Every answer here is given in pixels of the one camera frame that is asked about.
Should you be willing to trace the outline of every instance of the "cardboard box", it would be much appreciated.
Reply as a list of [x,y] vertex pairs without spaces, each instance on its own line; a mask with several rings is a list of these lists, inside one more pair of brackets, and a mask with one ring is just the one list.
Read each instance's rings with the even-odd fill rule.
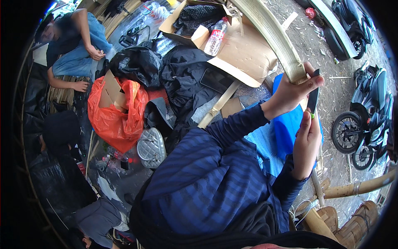
[[106,72],[102,84],[105,84],[105,86],[102,88],[98,107],[104,108],[114,105],[116,109],[125,113],[128,110],[126,96],[110,70]]
[[248,19],[244,18],[243,20],[245,20],[245,22],[242,21],[244,35],[242,36],[240,31],[241,24],[237,18],[232,18],[224,5],[185,0],[174,10],[173,14],[162,23],[159,30],[163,32],[164,36],[170,39],[204,50],[210,36],[206,27],[199,26],[191,37],[183,37],[174,34],[175,27],[173,27],[173,23],[178,19],[179,14],[186,5],[198,4],[220,6],[220,8],[225,10],[230,24],[228,25],[216,57],[208,62],[229,73],[248,86],[259,87],[267,76],[268,71],[276,65],[277,57],[266,40],[254,28],[253,24],[251,24]]

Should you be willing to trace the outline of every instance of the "dirt ground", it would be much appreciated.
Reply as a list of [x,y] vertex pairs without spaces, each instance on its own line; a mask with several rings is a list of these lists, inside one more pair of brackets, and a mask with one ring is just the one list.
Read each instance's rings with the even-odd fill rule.
[[[317,169],[318,177],[320,181],[330,178],[330,186],[350,184],[347,157],[336,150],[330,133],[334,119],[340,113],[349,110],[350,100],[355,90],[355,82],[352,78],[329,79],[329,77],[352,77],[354,70],[359,68],[365,60],[369,60],[372,66],[377,64],[379,67],[387,69],[388,90],[394,92],[395,81],[392,77],[391,67],[384,53],[382,43],[379,37],[375,35],[375,41],[371,46],[368,46],[368,52],[362,59],[340,61],[336,65],[333,61],[335,56],[332,54],[327,43],[317,36],[315,32],[316,28],[310,25],[310,19],[305,16],[304,9],[301,6],[294,0],[263,0],[263,2],[280,23],[283,23],[293,11],[298,13],[298,17],[292,22],[286,33],[302,61],[309,61],[314,68],[320,68],[321,74],[325,78],[325,84],[320,89],[318,102],[318,113],[324,134],[324,144],[322,146],[324,163],[322,169]],[[330,6],[332,0],[324,0],[324,2],[327,6]],[[282,67],[279,66],[277,72],[273,73],[271,77],[274,78],[282,72]],[[353,167],[353,182],[379,177],[383,174],[384,169],[385,165],[375,165],[371,171],[358,171]],[[339,227],[341,227],[348,221],[363,201],[372,200],[375,202],[379,192],[380,190],[376,190],[358,196],[329,199],[326,200],[326,205],[333,206],[337,210]],[[293,205],[296,207],[303,199],[312,196],[313,193],[312,181],[309,180]]]

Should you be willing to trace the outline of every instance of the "hand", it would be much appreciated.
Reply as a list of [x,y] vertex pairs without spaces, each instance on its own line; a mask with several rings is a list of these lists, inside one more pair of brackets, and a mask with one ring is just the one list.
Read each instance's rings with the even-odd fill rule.
[[78,92],[86,92],[88,88],[88,82],[86,81],[76,81],[72,82],[72,89]]
[[91,44],[86,46],[86,50],[90,57],[95,61],[99,61],[105,56],[105,54],[101,54],[101,51],[96,50],[96,48]]
[[312,77],[315,69],[308,61],[304,62],[304,68],[310,75],[310,78],[300,85],[291,84],[286,73],[283,74],[275,94],[270,98],[270,100],[263,103],[263,105],[265,105],[264,107],[261,107],[268,120],[295,109],[299,105],[300,101],[303,100],[312,90],[323,85],[325,80],[322,76]]
[[305,111],[293,146],[294,169],[292,175],[295,179],[304,180],[310,176],[321,141],[318,117],[315,116],[311,119],[310,113]]

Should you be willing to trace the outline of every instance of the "knife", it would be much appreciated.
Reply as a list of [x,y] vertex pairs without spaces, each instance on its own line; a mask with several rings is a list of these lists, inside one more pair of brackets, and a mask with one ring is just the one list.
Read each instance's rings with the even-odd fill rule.
[[[320,75],[320,69],[316,69],[312,75],[312,77]],[[317,87],[315,90],[310,92],[310,95],[308,97],[308,103],[307,103],[307,108],[310,109],[310,114],[311,114],[311,119],[315,117],[315,109],[316,109],[316,104],[318,103],[318,96],[319,96],[319,87]]]

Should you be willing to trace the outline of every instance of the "person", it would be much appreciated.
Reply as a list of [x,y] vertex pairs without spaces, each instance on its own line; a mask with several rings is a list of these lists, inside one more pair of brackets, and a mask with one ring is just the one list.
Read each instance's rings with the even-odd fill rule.
[[80,124],[72,110],[57,112],[44,118],[43,133],[39,136],[40,151],[46,148],[55,156],[71,155],[80,158],[75,148],[80,139]]
[[88,82],[67,82],[55,77],[92,76],[93,60],[101,60],[112,48],[105,38],[104,26],[87,9],[75,10],[55,21],[45,18],[35,34],[35,41],[49,43],[47,74],[50,85],[80,92],[87,90]]
[[124,208],[120,205],[117,200],[99,198],[90,205],[76,211],[75,220],[77,227],[74,228],[74,233],[85,244],[86,248],[91,246],[91,239],[93,239],[103,247],[119,249],[106,236],[111,228],[124,232],[121,234],[129,236],[130,241],[135,240],[134,236],[129,233],[127,214],[122,211]]
[[260,170],[256,145],[244,136],[323,85],[310,63],[304,68],[310,76],[305,83],[293,85],[284,74],[268,101],[187,133],[130,211],[130,228],[144,248],[243,248],[289,231],[289,208],[321,144],[318,117],[303,113],[293,154],[277,178]]

